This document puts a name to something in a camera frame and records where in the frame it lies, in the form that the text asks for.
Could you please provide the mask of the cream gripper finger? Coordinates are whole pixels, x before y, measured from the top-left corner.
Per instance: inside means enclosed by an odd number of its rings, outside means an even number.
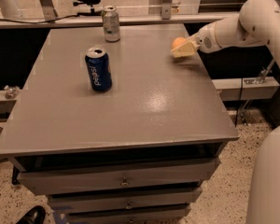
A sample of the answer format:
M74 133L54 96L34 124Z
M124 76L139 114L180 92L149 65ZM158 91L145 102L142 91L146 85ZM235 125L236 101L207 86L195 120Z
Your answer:
M200 45L201 44L201 41L200 41L200 36L198 33L195 33L193 35L190 35L186 38L186 40L188 42L191 42L191 43L195 43L195 44L198 44Z
M189 57L194 55L198 48L198 44L187 41L182 47L178 49L171 49L171 54L174 58Z

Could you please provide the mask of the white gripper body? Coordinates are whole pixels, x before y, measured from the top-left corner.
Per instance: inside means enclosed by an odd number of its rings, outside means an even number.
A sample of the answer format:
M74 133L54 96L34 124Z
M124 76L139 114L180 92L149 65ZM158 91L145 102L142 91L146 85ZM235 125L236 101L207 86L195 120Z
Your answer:
M212 53L222 50L216 38L217 23L212 22L201 28L195 35L198 50L204 53Z

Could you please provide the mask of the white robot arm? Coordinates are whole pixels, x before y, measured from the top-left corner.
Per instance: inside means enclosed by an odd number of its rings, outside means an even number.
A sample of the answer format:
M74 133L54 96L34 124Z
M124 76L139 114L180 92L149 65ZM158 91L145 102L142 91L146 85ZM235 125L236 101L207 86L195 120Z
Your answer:
M280 69L280 6L275 0L247 0L240 12L212 22L187 38L175 39L171 54L188 57L228 47L266 46ZM259 148L245 224L280 224L280 126Z

